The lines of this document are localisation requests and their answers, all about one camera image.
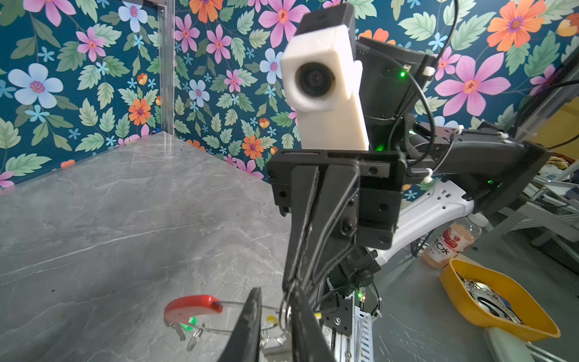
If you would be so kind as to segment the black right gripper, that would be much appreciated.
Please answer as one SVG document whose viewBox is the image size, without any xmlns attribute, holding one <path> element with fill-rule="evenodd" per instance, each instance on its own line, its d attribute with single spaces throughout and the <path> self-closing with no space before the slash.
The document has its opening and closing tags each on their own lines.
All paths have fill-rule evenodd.
<svg viewBox="0 0 579 362">
<path fill-rule="evenodd" d="M 284 292 L 290 292 L 297 275 L 305 294 L 316 292 L 351 251 L 352 238 L 362 247 L 393 247 L 407 171 L 398 154 L 282 151 L 267 171 L 276 205 L 291 212 Z"/>
</svg>

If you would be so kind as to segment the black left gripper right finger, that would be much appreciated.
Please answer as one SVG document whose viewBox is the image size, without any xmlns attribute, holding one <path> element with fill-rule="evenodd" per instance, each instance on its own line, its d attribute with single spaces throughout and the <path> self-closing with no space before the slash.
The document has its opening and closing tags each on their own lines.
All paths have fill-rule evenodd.
<svg viewBox="0 0 579 362">
<path fill-rule="evenodd" d="M 292 361 L 334 362 L 318 320 L 300 286 L 289 295 Z"/>
</svg>

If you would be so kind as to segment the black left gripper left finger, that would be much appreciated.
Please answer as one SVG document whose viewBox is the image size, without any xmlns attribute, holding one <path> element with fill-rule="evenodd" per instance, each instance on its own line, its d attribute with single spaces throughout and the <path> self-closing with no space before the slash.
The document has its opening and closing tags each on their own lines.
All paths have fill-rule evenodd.
<svg viewBox="0 0 579 362">
<path fill-rule="evenodd" d="M 250 291 L 218 362 L 258 362 L 262 326 L 262 290 Z"/>
</svg>

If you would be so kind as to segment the yellow key tag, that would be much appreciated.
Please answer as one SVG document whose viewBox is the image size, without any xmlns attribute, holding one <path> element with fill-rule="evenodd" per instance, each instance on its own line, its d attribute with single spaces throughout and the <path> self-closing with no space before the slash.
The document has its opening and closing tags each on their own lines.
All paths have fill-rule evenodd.
<svg viewBox="0 0 579 362">
<path fill-rule="evenodd" d="M 274 315 L 269 315 L 266 319 L 265 319 L 265 326 L 267 328 L 273 328 L 273 327 L 277 327 L 279 325 L 279 320 L 277 319 L 277 317 L 275 317 Z"/>
</svg>

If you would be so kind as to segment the silver metal keyring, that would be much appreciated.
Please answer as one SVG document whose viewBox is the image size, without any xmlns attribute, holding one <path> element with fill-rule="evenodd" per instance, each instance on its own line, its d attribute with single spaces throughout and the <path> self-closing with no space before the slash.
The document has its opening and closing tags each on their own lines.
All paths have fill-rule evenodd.
<svg viewBox="0 0 579 362">
<path fill-rule="evenodd" d="M 261 351 L 286 342 L 279 309 L 263 303 L 259 288 L 241 302 L 207 294 L 177 298 L 164 307 L 163 321 L 185 342 L 188 352 L 204 343 L 228 343 L 232 337 L 240 341 L 241 348 L 246 342 L 255 342 Z"/>
</svg>

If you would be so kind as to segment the green key tag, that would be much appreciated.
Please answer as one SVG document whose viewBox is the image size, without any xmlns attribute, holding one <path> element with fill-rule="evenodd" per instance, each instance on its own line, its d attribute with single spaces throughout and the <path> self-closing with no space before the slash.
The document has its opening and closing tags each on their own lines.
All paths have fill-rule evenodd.
<svg viewBox="0 0 579 362">
<path fill-rule="evenodd" d="M 181 324 L 180 326 L 185 331 L 192 331 L 197 327 L 197 325 L 198 325 L 197 318 L 191 317 L 185 324 Z"/>
</svg>

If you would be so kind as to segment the red key tag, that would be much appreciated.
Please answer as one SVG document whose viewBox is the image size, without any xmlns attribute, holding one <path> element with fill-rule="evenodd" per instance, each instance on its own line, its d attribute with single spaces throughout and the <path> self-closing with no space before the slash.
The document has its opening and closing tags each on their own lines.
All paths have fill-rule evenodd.
<svg viewBox="0 0 579 362">
<path fill-rule="evenodd" d="M 223 312 L 223 309 L 222 302 L 209 295 L 180 297 L 166 305 L 164 321 L 169 324 L 188 324 L 192 317 L 218 315 Z"/>
</svg>

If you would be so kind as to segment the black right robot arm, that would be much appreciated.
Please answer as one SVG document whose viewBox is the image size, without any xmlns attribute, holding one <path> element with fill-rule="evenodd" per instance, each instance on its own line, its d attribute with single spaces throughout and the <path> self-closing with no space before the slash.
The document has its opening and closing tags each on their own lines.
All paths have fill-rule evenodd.
<svg viewBox="0 0 579 362">
<path fill-rule="evenodd" d="M 315 292 L 357 247 L 387 261 L 443 223 L 498 211 L 546 163 L 544 147 L 491 128 L 407 122 L 434 64 L 431 55 L 368 38 L 301 34 L 286 47 L 280 68 L 302 147 L 267 164 L 275 203 L 292 217 L 285 293 Z"/>
</svg>

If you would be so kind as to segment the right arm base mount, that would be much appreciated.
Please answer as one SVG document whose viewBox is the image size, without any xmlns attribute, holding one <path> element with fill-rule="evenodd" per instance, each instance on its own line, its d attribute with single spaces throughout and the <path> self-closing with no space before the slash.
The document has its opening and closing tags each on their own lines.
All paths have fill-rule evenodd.
<svg viewBox="0 0 579 362">
<path fill-rule="evenodd" d="M 348 277 L 340 268 L 332 271 L 325 280 L 322 294 L 314 304 L 321 325 L 336 333 L 351 336 L 354 332 L 355 308 L 377 318 L 382 298 L 374 283 L 374 274 L 362 270 Z"/>
</svg>

